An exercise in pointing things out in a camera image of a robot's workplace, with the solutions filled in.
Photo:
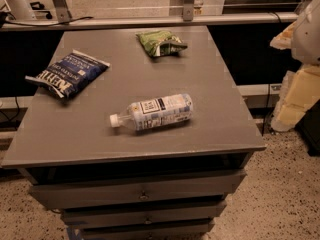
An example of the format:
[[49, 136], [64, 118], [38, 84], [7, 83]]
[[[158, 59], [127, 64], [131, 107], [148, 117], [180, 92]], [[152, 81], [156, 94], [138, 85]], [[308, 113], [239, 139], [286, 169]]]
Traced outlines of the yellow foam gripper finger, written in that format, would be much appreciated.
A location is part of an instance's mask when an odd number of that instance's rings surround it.
[[295, 25], [295, 22], [291, 23], [281, 33], [275, 36], [271, 40], [270, 46], [279, 50], [290, 49]]
[[302, 65], [297, 72], [288, 71], [283, 78], [271, 128], [278, 132], [291, 130], [319, 99], [319, 66]]

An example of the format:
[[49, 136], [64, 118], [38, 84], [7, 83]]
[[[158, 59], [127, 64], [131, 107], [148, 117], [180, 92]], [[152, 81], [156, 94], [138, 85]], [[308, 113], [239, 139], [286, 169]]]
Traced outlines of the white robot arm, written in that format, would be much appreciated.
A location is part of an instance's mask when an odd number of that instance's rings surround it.
[[297, 20], [272, 39], [270, 46], [290, 49], [302, 63], [296, 73], [283, 78], [271, 128], [286, 132], [295, 127], [320, 99], [320, 0], [312, 0]]

